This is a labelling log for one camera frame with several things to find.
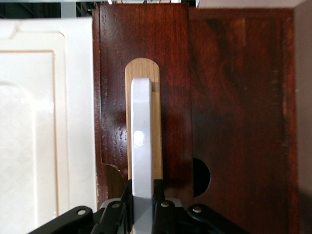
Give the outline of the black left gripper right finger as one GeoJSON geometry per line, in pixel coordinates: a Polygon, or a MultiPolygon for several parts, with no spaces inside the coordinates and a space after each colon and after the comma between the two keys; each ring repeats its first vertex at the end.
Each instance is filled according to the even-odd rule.
{"type": "Polygon", "coordinates": [[[190,234],[192,224],[178,198],[166,198],[163,180],[154,180],[153,234],[190,234]]]}

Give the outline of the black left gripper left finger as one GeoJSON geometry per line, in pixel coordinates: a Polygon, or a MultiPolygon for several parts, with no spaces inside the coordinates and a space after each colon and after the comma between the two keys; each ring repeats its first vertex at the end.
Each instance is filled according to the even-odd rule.
{"type": "Polygon", "coordinates": [[[102,215],[92,234],[129,234],[133,226],[132,181],[127,182],[121,198],[105,201],[100,211],[102,215]]]}

